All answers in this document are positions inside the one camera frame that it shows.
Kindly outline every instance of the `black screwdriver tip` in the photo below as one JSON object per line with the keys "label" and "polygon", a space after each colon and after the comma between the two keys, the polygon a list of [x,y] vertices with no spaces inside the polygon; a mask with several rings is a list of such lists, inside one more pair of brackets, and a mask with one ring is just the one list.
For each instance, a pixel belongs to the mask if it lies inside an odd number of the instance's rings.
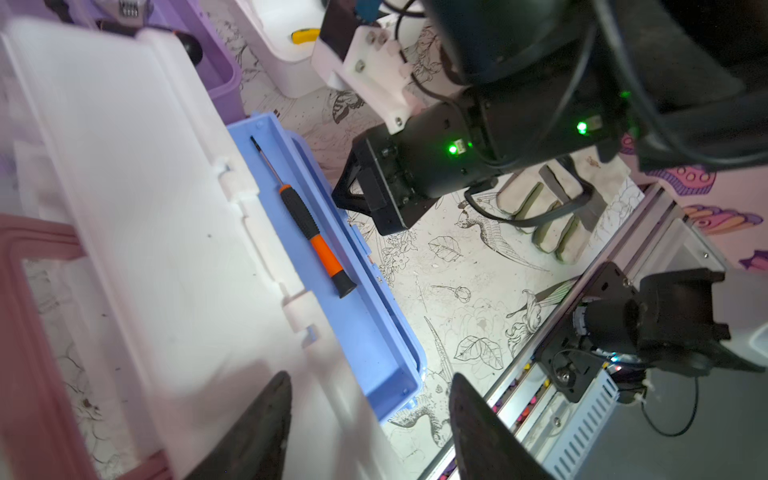
{"label": "black screwdriver tip", "polygon": [[254,146],[254,147],[256,147],[256,149],[257,149],[259,152],[261,152],[261,147],[259,147],[259,144],[258,144],[258,143],[256,143],[256,139],[255,139],[255,138],[253,138],[253,135],[251,135],[251,137],[250,137],[250,141],[252,141],[252,142],[253,142],[253,146]]}

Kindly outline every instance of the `orange screwdriver handle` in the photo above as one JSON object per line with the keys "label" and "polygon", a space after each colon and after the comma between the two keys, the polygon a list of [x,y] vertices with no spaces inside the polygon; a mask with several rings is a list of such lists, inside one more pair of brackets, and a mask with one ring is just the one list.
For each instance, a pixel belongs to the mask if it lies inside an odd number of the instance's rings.
{"label": "orange screwdriver handle", "polygon": [[312,248],[315,249],[317,256],[320,258],[320,262],[326,268],[326,272],[331,277],[333,285],[336,286],[336,290],[339,292],[339,298],[343,298],[349,292],[353,291],[357,284],[355,284],[349,275],[346,274],[341,263],[336,259],[336,255],[333,254],[328,244],[320,235],[320,229],[317,228],[315,219],[312,218],[312,214],[306,205],[301,200],[298,192],[296,192],[290,185],[283,185],[280,188],[280,198],[283,199],[283,203],[288,209],[288,213],[296,222],[296,225],[303,233],[304,237],[310,241]]}

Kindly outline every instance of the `black cable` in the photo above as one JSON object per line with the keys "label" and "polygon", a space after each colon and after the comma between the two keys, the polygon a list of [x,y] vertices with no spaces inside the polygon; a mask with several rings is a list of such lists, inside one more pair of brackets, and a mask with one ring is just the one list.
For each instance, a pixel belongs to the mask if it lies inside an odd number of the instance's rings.
{"label": "black cable", "polygon": [[688,420],[688,423],[679,432],[666,433],[666,432],[662,432],[661,430],[659,430],[659,428],[656,427],[656,425],[654,425],[654,423],[650,420],[650,417],[648,416],[648,414],[645,412],[645,402],[641,402],[640,403],[640,409],[643,412],[643,416],[648,421],[648,425],[650,425],[650,427],[656,433],[658,433],[659,435],[661,435],[663,437],[669,437],[669,438],[679,437],[679,436],[683,435],[685,432],[687,432],[688,429],[690,428],[690,426],[694,424],[694,420],[696,419],[696,412],[699,409],[699,377],[694,377],[694,385],[695,385],[695,389],[696,389],[696,394],[694,396],[694,410],[690,414],[690,419]]}
{"label": "black cable", "polygon": [[664,120],[656,109],[654,101],[645,91],[645,88],[632,65],[632,60],[630,59],[624,39],[619,32],[616,15],[609,0],[592,0],[592,7],[597,15],[600,29],[610,47],[614,62],[621,74],[621,79],[624,81],[627,90],[630,92],[630,104],[671,150],[676,151],[678,154],[691,160],[694,164],[713,165],[718,167],[746,166],[759,161],[768,160],[768,151],[756,152],[754,154],[747,154],[739,157],[711,157],[688,147],[675,133],[667,128],[667,125],[664,123]]}
{"label": "black cable", "polygon": [[[415,1],[416,0],[408,0],[406,4],[402,7],[402,9],[404,11],[408,10],[408,8],[410,8],[410,6],[413,5]],[[397,42],[400,42],[400,24],[402,23],[403,17],[404,17],[404,14],[401,12],[397,18],[397,22],[395,23],[395,41]],[[400,58],[402,58],[402,60],[406,64],[408,63],[408,58],[406,58],[406,53],[402,50],[402,46],[400,48]],[[413,73],[411,73],[411,80],[413,80],[413,83],[416,85],[416,87],[422,92],[424,92],[425,95],[451,105],[458,113],[458,117],[462,120],[465,130],[467,130],[467,135],[469,135],[469,122],[467,122],[467,119],[464,116],[464,111],[462,110],[461,107],[459,107],[458,103],[456,103],[456,101],[453,98],[446,97],[445,95],[440,95],[439,93],[429,90],[427,87],[422,85],[422,82],[420,82],[419,79],[416,78],[416,76]]]}
{"label": "black cable", "polygon": [[395,7],[391,3],[389,3],[387,0],[382,0],[382,3],[385,7],[389,8],[395,13],[399,13],[400,15],[404,17],[410,17],[410,18],[426,18],[426,13],[424,12],[408,12],[408,7],[410,5],[406,5],[404,8]]}
{"label": "black cable", "polygon": [[547,135],[549,135],[549,133],[552,131],[552,128],[554,128],[554,126],[560,120],[560,117],[562,117],[563,112],[565,112],[565,109],[568,107],[568,104],[571,103],[571,99],[573,98],[574,93],[576,93],[576,89],[581,83],[581,79],[584,78],[584,73],[587,71],[589,60],[592,57],[592,48],[594,48],[594,41],[597,36],[598,27],[595,23],[590,23],[587,27],[587,33],[584,36],[584,40],[581,43],[581,48],[579,48],[578,60],[574,66],[573,73],[571,73],[571,80],[568,82],[568,86],[563,91],[563,95],[560,96],[558,106],[552,111],[549,122],[541,127],[538,133],[531,138],[525,147],[523,147],[521,153],[518,154],[514,160],[499,165],[491,164],[492,167],[508,167],[519,159],[525,158],[547,137]]}
{"label": "black cable", "polygon": [[44,0],[44,3],[46,7],[50,8],[58,16],[61,23],[74,24],[74,19],[69,13],[69,4],[65,0]]}
{"label": "black cable", "polygon": [[571,155],[559,157],[558,162],[569,174],[576,178],[578,183],[581,185],[582,192],[576,198],[572,198],[568,202],[562,204],[560,207],[553,208],[552,210],[541,215],[525,218],[523,220],[513,220],[509,218],[497,217],[494,214],[488,213],[487,211],[483,210],[482,207],[477,204],[477,202],[475,202],[474,198],[472,198],[472,195],[479,194],[481,191],[487,190],[488,188],[485,186],[468,188],[464,192],[464,198],[467,200],[468,204],[472,205],[472,208],[474,208],[477,213],[490,220],[496,220],[500,223],[508,223],[509,225],[518,228],[539,227],[541,225],[545,225],[560,217],[574,213],[576,210],[586,205],[592,198],[592,195],[594,195],[594,185],[590,184],[579,176],[578,172],[576,171],[576,166],[574,165],[573,157],[571,157]]}
{"label": "black cable", "polygon": [[[415,0],[408,0],[405,5],[403,5],[402,9],[403,11],[407,11],[408,8],[410,8],[411,5]],[[397,22],[395,23],[395,40],[400,41],[400,25],[402,24],[402,19],[404,17],[403,12],[400,13],[400,15],[397,18]],[[587,70],[587,66],[589,64],[589,60],[591,58],[592,54],[592,48],[594,47],[594,41],[597,37],[597,26],[592,23],[587,28],[587,33],[584,36],[584,41],[582,42],[578,60],[576,61],[576,65],[574,66],[573,73],[571,74],[571,80],[568,82],[568,86],[563,91],[563,95],[560,98],[560,101],[558,102],[558,106],[555,108],[555,110],[552,112],[552,116],[550,116],[549,122],[541,127],[541,130],[536,134],[535,137],[531,139],[530,142],[524,147],[523,154],[518,155],[513,161],[507,162],[506,164],[496,164],[494,161],[488,159],[480,150],[475,149],[475,154],[477,154],[480,159],[485,162],[487,165],[494,167],[494,168],[503,168],[507,167],[514,162],[516,162],[519,158],[525,156],[528,154],[530,150],[533,150],[537,147],[537,145],[543,141],[547,135],[549,135],[549,132],[551,129],[557,124],[558,120],[562,116],[563,112],[565,111],[565,108],[568,106],[568,103],[570,103],[571,98],[573,97],[573,94],[576,92],[576,89],[578,88],[578,85],[581,83],[581,79],[584,77],[584,73]],[[408,59],[406,58],[405,52],[400,48],[400,58],[405,62],[408,63]],[[467,132],[467,135],[471,137],[470,128],[469,128],[469,122],[467,121],[467,118],[464,114],[464,111],[462,108],[456,103],[455,100],[453,100],[450,97],[446,97],[445,95],[440,95],[438,93],[435,93],[434,91],[429,90],[427,87],[422,85],[422,83],[419,81],[416,76],[411,73],[411,79],[413,80],[413,83],[416,85],[416,87],[421,90],[424,94],[428,95],[429,97],[432,97],[436,100],[442,101],[446,104],[451,105],[451,107],[456,110],[456,113],[458,114],[458,117],[461,119],[463,123],[463,127]],[[581,178],[576,171],[576,167],[573,163],[573,158],[570,155],[567,155],[566,157],[558,158],[558,161],[561,165],[565,168],[565,170],[568,171],[571,175],[573,175],[576,180],[579,182],[582,188],[581,194],[579,194],[576,198],[566,202],[565,204],[562,204],[560,207],[556,207],[546,213],[543,213],[541,215],[537,215],[536,217],[532,218],[526,218],[524,220],[512,220],[502,217],[496,217],[493,214],[489,214],[485,210],[483,210],[482,207],[480,207],[477,202],[475,202],[475,199],[472,198],[473,194],[480,193],[479,188],[477,187],[470,187],[464,192],[464,198],[467,200],[467,203],[472,206],[472,208],[475,209],[479,214],[481,214],[483,217],[486,217],[491,220],[496,220],[498,222],[508,223],[512,225],[513,227],[519,227],[519,228],[525,228],[525,227],[539,227],[541,225],[545,225],[553,220],[557,220],[560,217],[563,217],[568,214],[572,214],[579,208],[586,205],[589,200],[594,195],[594,186]]]}
{"label": "black cable", "polygon": [[582,349],[563,349],[563,350],[560,350],[559,352],[555,353],[552,356],[552,362],[554,362],[554,359],[556,359],[558,357],[558,355],[561,355],[563,353],[568,353],[568,352],[579,352],[579,353],[581,353],[583,355],[591,356],[591,357],[594,357],[595,359],[599,359],[599,360],[603,360],[604,362],[608,362],[611,365],[620,366],[623,369],[625,369],[625,368],[626,369],[649,369],[651,367],[650,365],[648,365],[646,363],[614,362],[611,359],[608,359],[608,358],[605,358],[604,356],[598,355],[597,353],[589,352],[587,350],[582,350]]}

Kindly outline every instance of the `cloth glove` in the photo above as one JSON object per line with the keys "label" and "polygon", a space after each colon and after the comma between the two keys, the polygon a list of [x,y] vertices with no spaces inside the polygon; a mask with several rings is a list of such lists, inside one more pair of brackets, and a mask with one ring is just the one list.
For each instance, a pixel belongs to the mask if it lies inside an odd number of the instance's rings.
{"label": "cloth glove", "polygon": [[[573,214],[565,215],[539,227],[520,228],[530,233],[539,250],[553,253],[563,263],[576,263],[587,246],[608,203],[613,201],[630,173],[616,157],[602,164],[595,147],[571,155],[576,171],[596,190],[592,200]],[[567,198],[581,193],[581,185],[557,161],[534,165],[513,174],[496,197],[498,208],[516,220],[535,217],[560,207]]]}

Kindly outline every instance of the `blue plastic tray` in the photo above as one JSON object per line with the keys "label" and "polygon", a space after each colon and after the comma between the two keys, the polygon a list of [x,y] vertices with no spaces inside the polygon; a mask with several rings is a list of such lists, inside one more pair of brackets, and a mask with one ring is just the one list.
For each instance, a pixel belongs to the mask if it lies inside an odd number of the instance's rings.
{"label": "blue plastic tray", "polygon": [[[386,421],[422,388],[424,349],[395,302],[371,250],[347,214],[333,204],[330,185],[299,135],[285,131],[274,114],[254,114],[228,127],[253,177],[259,199],[293,266],[312,290],[339,339],[363,393]],[[283,205],[278,183],[250,141],[259,143],[283,182],[299,192],[318,228],[357,288],[340,299],[323,265]]]}

